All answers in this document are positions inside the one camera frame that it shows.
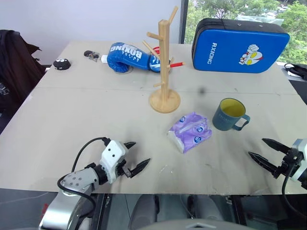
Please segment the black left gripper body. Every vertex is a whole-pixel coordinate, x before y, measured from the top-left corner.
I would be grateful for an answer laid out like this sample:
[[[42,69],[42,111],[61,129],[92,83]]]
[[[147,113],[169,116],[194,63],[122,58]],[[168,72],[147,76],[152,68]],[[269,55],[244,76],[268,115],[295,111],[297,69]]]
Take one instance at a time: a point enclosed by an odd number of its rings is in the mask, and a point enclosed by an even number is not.
[[[117,164],[115,168],[116,177],[120,177],[125,175],[127,178],[131,177],[131,171],[126,166],[126,160],[123,159],[120,163]]]

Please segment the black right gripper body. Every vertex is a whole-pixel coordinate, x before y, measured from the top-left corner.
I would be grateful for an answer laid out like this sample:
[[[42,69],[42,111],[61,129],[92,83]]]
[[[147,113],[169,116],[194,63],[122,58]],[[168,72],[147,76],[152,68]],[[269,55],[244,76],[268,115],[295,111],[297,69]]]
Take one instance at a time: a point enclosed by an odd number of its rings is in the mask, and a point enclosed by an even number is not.
[[[282,174],[284,176],[289,175],[291,179],[294,179],[294,174],[298,170],[303,159],[303,152],[291,148],[284,156],[281,165],[278,166],[273,173],[273,177],[277,179]]]

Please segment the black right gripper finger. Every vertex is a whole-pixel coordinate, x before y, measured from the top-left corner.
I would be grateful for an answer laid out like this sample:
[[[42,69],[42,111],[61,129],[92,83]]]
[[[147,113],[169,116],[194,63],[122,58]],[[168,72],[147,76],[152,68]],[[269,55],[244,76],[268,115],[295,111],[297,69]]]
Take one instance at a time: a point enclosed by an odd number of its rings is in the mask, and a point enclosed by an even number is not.
[[[262,141],[264,141],[270,148],[282,152],[285,155],[287,155],[291,149],[290,147],[270,138],[262,138]]]
[[[266,169],[269,171],[274,178],[278,178],[279,174],[277,174],[277,166],[273,165],[270,163],[266,158],[262,157],[259,154],[253,153],[253,152],[248,152],[249,156],[262,168]]]

